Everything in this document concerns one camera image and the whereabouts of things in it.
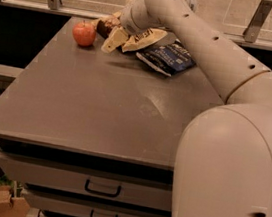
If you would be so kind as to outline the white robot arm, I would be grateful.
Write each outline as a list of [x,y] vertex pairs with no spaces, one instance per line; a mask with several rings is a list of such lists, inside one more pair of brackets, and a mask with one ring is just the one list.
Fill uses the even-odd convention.
[[174,165],[171,217],[272,217],[272,70],[213,30],[192,0],[133,0],[130,33],[170,29],[223,104],[184,130]]

